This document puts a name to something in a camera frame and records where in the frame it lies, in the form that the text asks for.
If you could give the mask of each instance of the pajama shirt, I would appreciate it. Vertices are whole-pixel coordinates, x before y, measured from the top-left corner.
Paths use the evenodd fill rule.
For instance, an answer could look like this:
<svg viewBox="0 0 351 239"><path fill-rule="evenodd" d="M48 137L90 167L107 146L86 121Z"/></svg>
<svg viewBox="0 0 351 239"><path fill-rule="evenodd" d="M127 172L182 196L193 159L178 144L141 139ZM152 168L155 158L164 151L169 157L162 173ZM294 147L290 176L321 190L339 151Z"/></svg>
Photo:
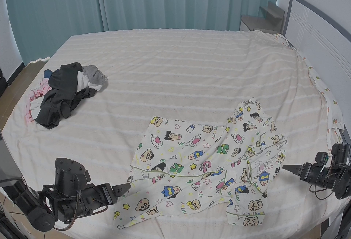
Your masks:
<svg viewBox="0 0 351 239"><path fill-rule="evenodd" d="M267 187L278 174L286 138L254 98L227 125L154 117L131 163L131 188L115 204L118 229L150 218L190 215L226 203L229 224L262 224Z"/></svg>

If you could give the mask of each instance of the pink ruffle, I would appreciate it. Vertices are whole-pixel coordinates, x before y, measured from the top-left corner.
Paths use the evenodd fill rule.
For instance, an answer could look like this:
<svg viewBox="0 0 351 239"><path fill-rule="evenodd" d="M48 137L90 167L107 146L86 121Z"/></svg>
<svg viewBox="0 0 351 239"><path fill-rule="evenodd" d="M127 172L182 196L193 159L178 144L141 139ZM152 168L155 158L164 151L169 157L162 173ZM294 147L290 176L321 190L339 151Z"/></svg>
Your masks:
<svg viewBox="0 0 351 239"><path fill-rule="evenodd" d="M28 122L34 121L31 114L31 102L34 101L36 98L44 96L48 91L52 89L48 82L49 82L49 79L42 79L39 82L39 88L30 90L26 101L26 109L25 109L25 112L26 112L25 118Z"/></svg>

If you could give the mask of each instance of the floor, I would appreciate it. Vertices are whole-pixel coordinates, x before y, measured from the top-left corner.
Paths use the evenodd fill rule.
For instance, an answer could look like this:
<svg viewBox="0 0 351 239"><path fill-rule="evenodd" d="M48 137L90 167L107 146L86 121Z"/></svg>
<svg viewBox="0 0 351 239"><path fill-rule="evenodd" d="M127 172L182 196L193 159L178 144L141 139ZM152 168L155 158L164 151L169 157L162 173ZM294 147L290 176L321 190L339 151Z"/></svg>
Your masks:
<svg viewBox="0 0 351 239"><path fill-rule="evenodd" d="M45 65L45 62L38 61L36 63L31 63L27 65L20 74L16 77L10 87L8 87L3 95L0 97L0 130L5 126L7 119L12 113L13 108L28 88L29 84L37 76L38 72ZM22 213L21 210L14 205L14 203L5 198L4 195L0 193L0 201L6 207L9 212ZM61 232L56 230L51 230L46 232L45 235L43 232L35 230L27 218L24 215L13 214L15 220L21 221L24 226L33 234L37 239L72 239ZM308 234L303 236L301 239L319 239L320 238L320 225L317 225L313 228Z"/></svg>

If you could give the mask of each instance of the bed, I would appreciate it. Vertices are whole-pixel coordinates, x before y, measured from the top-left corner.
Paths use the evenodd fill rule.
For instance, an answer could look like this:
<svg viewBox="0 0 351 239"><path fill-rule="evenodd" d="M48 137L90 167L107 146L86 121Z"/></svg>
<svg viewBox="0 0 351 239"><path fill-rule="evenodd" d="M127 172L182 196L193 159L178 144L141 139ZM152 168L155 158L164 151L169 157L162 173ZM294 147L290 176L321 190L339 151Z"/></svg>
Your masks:
<svg viewBox="0 0 351 239"><path fill-rule="evenodd" d="M52 184L57 157L82 163L96 185L125 183L134 151L152 117L224 126L238 102L251 97L275 117L278 131L287 137L285 164L313 162L317 151L328 151L341 137L325 96L310 78L307 59L300 56L306 51L298 43L301 38L301 43L307 43L309 36L294 34L301 23L308 22L294 25L291 12L299 15L293 3L284 35L302 51L290 47L281 35L261 31L145 29L72 36L29 89L36 87L45 69L72 62L96 65L108 75L108 85L51 130L25 121L25 92L3 136L28 184L35 190ZM305 16L304 12L303 8L300 15ZM318 63L315 69L320 72ZM335 84L327 84L334 93ZM77 220L66 234L94 239L299 238L347 199L331 196L319 201L309 193L307 183L281 170L268 189L268 202L264 223L255 227L228 225L226 204L218 204L194 215L160 216L118 230L110 206L102 214Z"/></svg>

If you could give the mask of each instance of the white headboard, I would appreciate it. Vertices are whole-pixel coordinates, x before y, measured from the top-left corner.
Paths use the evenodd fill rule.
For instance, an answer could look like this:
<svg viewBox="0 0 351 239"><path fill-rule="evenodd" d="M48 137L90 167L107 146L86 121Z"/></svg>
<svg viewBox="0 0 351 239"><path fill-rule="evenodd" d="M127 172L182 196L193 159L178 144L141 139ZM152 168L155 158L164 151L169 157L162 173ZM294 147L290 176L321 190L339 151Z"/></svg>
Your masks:
<svg viewBox="0 0 351 239"><path fill-rule="evenodd" d="M305 0L290 0L283 35L333 92L351 131L351 34Z"/></svg>

